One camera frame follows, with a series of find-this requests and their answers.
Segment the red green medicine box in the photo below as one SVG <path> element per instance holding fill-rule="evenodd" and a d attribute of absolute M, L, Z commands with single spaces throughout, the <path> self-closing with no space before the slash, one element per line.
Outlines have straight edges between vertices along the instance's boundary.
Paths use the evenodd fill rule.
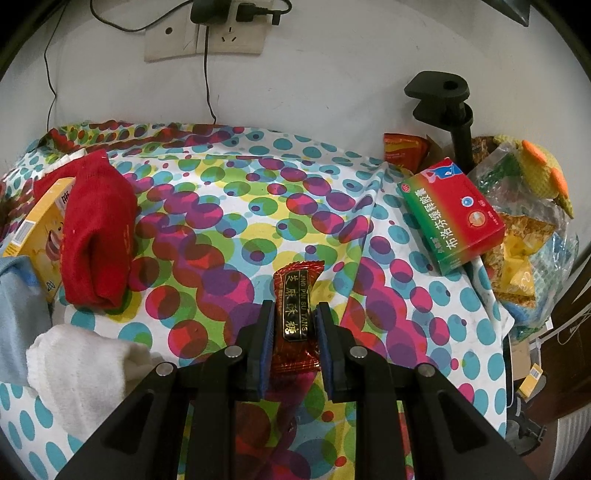
<path fill-rule="evenodd" d="M 450 158 L 402 181 L 399 187 L 441 274 L 502 244 L 504 221 Z"/>

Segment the black clamp stand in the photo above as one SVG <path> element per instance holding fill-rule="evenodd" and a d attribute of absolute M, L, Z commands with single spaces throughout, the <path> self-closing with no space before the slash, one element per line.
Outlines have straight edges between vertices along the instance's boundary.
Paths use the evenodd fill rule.
<path fill-rule="evenodd" d="M 416 120 L 450 133 L 455 162 L 468 174 L 475 162 L 471 134 L 474 114 L 466 103 L 470 96 L 467 81 L 452 73 L 422 71 L 405 86 L 404 93 L 419 101 L 413 111 Z"/>

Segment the black charger plug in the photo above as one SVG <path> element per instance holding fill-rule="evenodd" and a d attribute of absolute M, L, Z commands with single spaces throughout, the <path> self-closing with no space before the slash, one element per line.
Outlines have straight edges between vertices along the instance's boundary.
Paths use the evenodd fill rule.
<path fill-rule="evenodd" d="M 231 0 L 193 0 L 190 21 L 197 25 L 224 24 L 228 20 Z"/>

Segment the yellow medicine box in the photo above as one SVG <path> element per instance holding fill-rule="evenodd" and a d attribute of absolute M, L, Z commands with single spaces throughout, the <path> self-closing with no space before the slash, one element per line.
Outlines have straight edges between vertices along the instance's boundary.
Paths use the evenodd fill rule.
<path fill-rule="evenodd" d="M 8 243 L 3 256 L 26 256 L 48 303 L 62 283 L 60 253 L 66 206 L 75 179 L 57 180 L 35 204 Z"/>

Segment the red snack packet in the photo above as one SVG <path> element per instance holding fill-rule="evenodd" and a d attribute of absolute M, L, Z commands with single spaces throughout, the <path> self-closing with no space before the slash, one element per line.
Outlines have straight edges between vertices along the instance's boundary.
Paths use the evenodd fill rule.
<path fill-rule="evenodd" d="M 428 156 L 431 143 L 422 137 L 385 133 L 385 160 L 398 167 L 417 173 L 423 160 Z"/>

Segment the red candy wrapper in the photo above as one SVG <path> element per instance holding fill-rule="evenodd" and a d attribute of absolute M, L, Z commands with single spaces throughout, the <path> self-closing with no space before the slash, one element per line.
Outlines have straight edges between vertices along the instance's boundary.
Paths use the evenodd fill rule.
<path fill-rule="evenodd" d="M 273 376 L 320 368 L 311 290 L 324 269 L 324 261 L 297 261 L 273 274 L 276 295 L 276 337 L 271 359 Z"/>

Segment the white sock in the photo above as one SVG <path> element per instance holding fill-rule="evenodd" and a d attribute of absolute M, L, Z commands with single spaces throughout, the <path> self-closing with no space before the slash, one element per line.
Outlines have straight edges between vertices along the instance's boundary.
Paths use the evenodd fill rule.
<path fill-rule="evenodd" d="M 85 441 L 161 361 L 143 344 L 60 324 L 27 349 L 27 381 L 57 423 Z"/>

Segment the red sock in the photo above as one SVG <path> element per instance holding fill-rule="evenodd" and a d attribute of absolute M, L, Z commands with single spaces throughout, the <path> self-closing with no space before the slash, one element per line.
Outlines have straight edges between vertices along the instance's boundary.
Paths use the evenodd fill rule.
<path fill-rule="evenodd" d="M 58 180 L 72 178 L 65 208 L 60 271 L 66 300 L 76 306 L 119 308 L 133 260 L 137 199 L 105 150 L 90 152 L 33 184 L 36 200 Z"/>

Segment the white wall socket plate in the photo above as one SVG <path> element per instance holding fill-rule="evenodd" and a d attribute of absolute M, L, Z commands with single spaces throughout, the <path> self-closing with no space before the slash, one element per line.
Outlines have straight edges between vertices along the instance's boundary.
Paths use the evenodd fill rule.
<path fill-rule="evenodd" d="M 252 23 L 228 21 L 208 28 L 193 24 L 188 13 L 170 18 L 148 28 L 144 34 L 144 61 L 147 63 L 190 57 L 204 53 L 205 38 L 208 52 L 222 55 L 260 55 L 263 53 L 270 22 L 256 19 Z"/>

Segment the plastic bag of snacks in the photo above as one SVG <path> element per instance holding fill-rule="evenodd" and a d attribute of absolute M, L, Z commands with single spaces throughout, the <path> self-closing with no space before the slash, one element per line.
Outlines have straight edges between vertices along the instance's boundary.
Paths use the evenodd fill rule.
<path fill-rule="evenodd" d="M 530 190 L 517 150 L 493 137 L 473 141 L 469 178 L 505 223 L 502 244 L 483 262 L 496 298 L 514 318 L 511 336 L 522 341 L 549 319 L 578 255 L 578 237 L 561 207 Z"/>

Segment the light blue sock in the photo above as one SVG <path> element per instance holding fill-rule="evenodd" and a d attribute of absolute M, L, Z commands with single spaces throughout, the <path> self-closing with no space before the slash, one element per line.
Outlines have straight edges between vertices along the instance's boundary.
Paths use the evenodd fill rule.
<path fill-rule="evenodd" d="M 26 351 L 52 326 L 48 303 L 26 256 L 1 258 L 1 381 L 27 386 Z"/>

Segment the black usb plug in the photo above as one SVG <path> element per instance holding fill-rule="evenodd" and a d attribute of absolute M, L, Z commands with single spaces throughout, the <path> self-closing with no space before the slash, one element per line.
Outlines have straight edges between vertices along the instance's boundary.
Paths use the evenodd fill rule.
<path fill-rule="evenodd" d="M 278 26 L 280 25 L 280 17 L 283 16 L 283 12 L 280 10 L 260 7 L 254 3 L 245 2 L 238 4 L 235 20 L 238 23 L 250 23 L 259 16 L 270 16 L 271 24 L 273 24 L 273 26 Z"/>

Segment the yellow plush toy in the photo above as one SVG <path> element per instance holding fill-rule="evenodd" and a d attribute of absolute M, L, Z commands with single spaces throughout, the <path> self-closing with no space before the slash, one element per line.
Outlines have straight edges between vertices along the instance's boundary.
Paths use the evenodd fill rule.
<path fill-rule="evenodd" d="M 509 135 L 496 135 L 493 140 L 496 145 L 509 143 L 517 150 L 517 160 L 522 176 L 537 197 L 552 200 L 571 219 L 574 218 L 568 183 L 553 154 L 540 145 Z"/>

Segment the polka dot bed sheet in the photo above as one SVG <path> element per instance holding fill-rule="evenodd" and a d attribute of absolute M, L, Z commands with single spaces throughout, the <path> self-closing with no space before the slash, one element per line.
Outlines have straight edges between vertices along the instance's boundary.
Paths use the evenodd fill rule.
<path fill-rule="evenodd" d="M 31 209 L 33 183 L 81 149 L 105 151 L 131 184 L 135 256 L 120 308 L 94 311 L 58 295 L 58 322 L 142 343 L 184 367 L 256 319 L 277 270 L 319 261 L 312 297 L 356 342 L 394 364 L 433 364 L 506 431 L 502 342 L 511 318 L 480 261 L 438 272 L 396 167 L 255 128 L 69 125 L 33 143 L 5 174 L 11 230 Z"/>

